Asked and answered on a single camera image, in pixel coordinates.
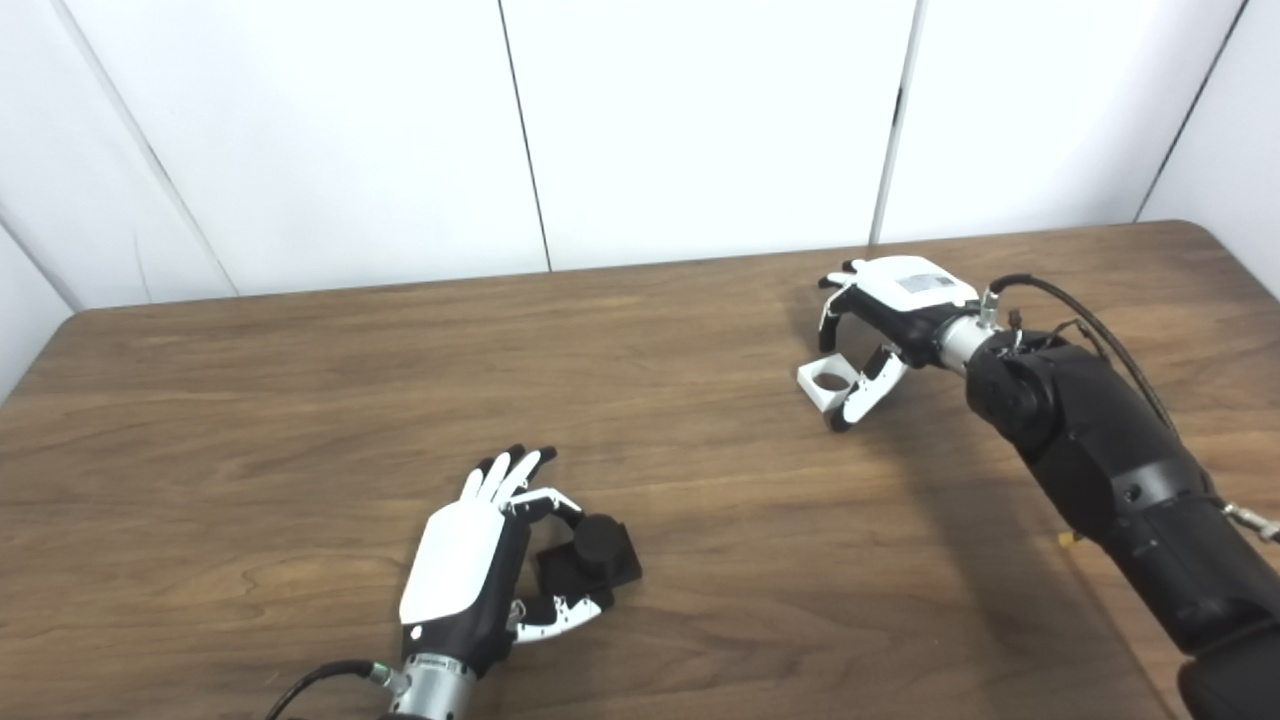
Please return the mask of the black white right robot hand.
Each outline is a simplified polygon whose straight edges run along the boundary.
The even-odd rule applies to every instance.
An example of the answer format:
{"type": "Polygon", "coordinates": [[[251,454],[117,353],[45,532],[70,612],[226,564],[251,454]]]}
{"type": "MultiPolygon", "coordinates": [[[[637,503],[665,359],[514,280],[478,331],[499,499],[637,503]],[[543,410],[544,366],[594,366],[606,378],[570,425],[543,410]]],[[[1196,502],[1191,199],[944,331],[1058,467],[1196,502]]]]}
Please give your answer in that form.
{"type": "Polygon", "coordinates": [[[846,261],[818,286],[832,292],[818,324],[823,354],[836,350],[838,324],[846,315],[884,337],[854,373],[844,398],[827,410],[835,432],[858,424],[910,369],[937,366],[965,375],[972,356],[993,333],[980,327],[977,291],[920,256],[846,261]]]}

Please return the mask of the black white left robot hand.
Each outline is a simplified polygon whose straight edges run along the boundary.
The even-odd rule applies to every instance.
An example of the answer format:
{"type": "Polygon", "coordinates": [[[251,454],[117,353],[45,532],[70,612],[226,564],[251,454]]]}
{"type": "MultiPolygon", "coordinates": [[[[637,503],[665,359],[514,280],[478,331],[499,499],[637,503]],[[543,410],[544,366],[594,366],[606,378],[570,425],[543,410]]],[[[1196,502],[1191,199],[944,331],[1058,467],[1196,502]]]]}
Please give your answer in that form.
{"type": "Polygon", "coordinates": [[[513,445],[483,459],[460,496],[425,525],[399,600],[402,655],[436,655],[485,676],[517,644],[580,628],[614,605],[609,589],[520,598],[532,524],[576,527],[585,511],[556,488],[532,487],[556,448],[513,445]]]}

